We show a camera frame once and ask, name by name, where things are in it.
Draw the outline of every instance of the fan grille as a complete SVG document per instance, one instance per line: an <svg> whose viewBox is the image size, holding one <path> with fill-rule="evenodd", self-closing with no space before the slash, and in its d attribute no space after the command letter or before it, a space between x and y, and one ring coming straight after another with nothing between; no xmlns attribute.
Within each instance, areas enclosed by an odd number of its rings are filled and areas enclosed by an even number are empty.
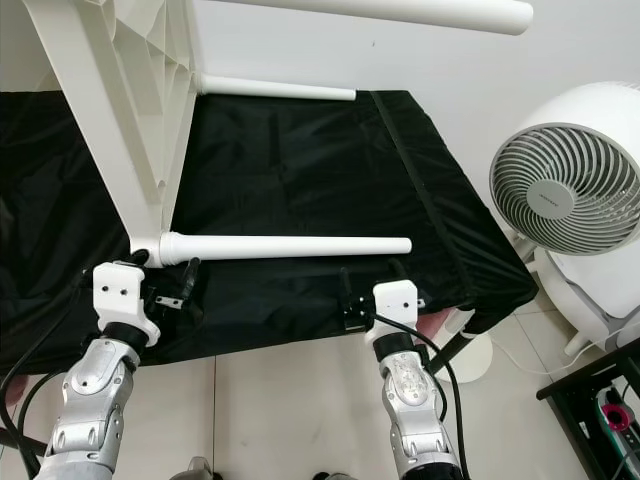
<svg viewBox="0 0 640 480"><path fill-rule="evenodd" d="M640 83L636 83L636 82L621 82L621 81L617 81L617 82L602 82L608 85L616 85L619 87L626 87L626 88L632 88L634 90L638 90L640 92Z"/></svg>
<svg viewBox="0 0 640 480"><path fill-rule="evenodd" d="M562 218L545 218L527 201L544 181L570 192L573 205ZM623 243L640 222L640 178L614 146L576 128L524 132L496 157L493 195L511 225L559 253L589 255Z"/></svg>

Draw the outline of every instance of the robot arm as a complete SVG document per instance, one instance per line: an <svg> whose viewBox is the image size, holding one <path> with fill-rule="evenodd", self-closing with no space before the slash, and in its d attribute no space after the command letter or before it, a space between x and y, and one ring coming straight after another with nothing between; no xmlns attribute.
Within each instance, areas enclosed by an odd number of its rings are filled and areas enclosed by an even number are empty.
<svg viewBox="0 0 640 480"><path fill-rule="evenodd" d="M378 315L416 328L424 302L411 281L378 284L373 296ZM366 315L366 302L360 300L351 309ZM375 351L384 378L382 402L391 419L391 448L400 480L463 480L436 410L438 389L411 335L375 320L365 342Z"/></svg>
<svg viewBox="0 0 640 480"><path fill-rule="evenodd" d="M65 376L63 411L36 480L111 480L133 373L144 348L160 336L145 314L143 280L144 271L135 264L105 263L94 269L94 306L102 337ZM192 289L193 278L187 284ZM183 298L152 294L159 305L182 308ZM378 314L415 328L421 303L413 283L377 285L374 298ZM364 309L357 314L366 315ZM384 378L382 398L391 418L391 446L400 480L463 480L436 412L438 390L411 336L376 321L365 339ZM198 468L175 478L213 477L208 468Z"/></svg>

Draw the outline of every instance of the floor tile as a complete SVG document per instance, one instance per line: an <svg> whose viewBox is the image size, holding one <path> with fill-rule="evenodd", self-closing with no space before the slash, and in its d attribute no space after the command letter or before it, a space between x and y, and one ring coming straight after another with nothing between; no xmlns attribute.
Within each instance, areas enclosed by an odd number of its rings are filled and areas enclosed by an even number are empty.
<svg viewBox="0 0 640 480"><path fill-rule="evenodd" d="M573 366L562 369L562 367L571 364L574 360L574 358L564 354L564 347L576 333L573 325L557 310L516 314L516 317L538 353L545 369L548 372L552 372L551 378L554 380L559 380L568 373L576 371L603 355L602 350L598 347L589 348Z"/></svg>
<svg viewBox="0 0 640 480"><path fill-rule="evenodd" d="M491 336L517 352L528 368L544 370L514 317L495 327ZM548 376L523 373L496 348L487 375L461 386L465 445L474 480L586 478L551 408L535 398L550 382ZM450 388L445 389L452 399ZM452 412L445 425L455 439L454 422Z"/></svg>
<svg viewBox="0 0 640 480"><path fill-rule="evenodd" d="M543 369L514 317L492 335ZM583 480L551 409L535 398L550 378L521 372L499 351L494 357L485 377L461 386L473 479ZM381 387L373 353L357 335L219 357L216 471L225 480L310 480L321 470L395 478Z"/></svg>
<svg viewBox="0 0 640 480"><path fill-rule="evenodd" d="M225 480L397 476L382 378L360 335L218 357L215 469Z"/></svg>
<svg viewBox="0 0 640 480"><path fill-rule="evenodd" d="M538 278L538 274L534 273L533 278L535 278L538 287L540 290L536 298L534 298L529 303L525 303L521 307L518 307L514 312L516 315L525 314L525 313L539 313L539 312L547 312L549 310L557 310L557 307L551 301L547 293L544 291L542 284L540 283L540 279Z"/></svg>
<svg viewBox="0 0 640 480"><path fill-rule="evenodd" d="M193 456L212 461L214 366L214 359L205 359L136 372L114 480L168 480L186 470ZM61 384L62 376L34 400L25 428L34 438L48 441L62 404ZM7 449L0 479L26 478L17 451Z"/></svg>

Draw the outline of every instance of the fan logo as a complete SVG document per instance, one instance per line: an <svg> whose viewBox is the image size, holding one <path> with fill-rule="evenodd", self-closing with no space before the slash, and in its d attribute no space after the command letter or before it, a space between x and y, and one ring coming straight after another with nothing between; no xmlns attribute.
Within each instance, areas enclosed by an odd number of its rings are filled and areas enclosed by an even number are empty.
<svg viewBox="0 0 640 480"><path fill-rule="evenodd" d="M549 197L539 193L538 195L540 195L541 198L544 198L547 202L549 202L551 205L553 205L554 207L559 207L560 205L558 205L556 202L554 202L553 200L551 200Z"/></svg>

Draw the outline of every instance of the white wall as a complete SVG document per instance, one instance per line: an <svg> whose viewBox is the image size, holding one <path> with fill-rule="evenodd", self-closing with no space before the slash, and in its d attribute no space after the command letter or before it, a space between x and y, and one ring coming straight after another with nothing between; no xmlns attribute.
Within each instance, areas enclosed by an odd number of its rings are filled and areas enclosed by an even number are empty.
<svg viewBox="0 0 640 480"><path fill-rule="evenodd" d="M533 108L575 85L640 81L640 1L531 3L520 37L205 0L195 16L208 73L409 90L493 207L493 155Z"/></svg>

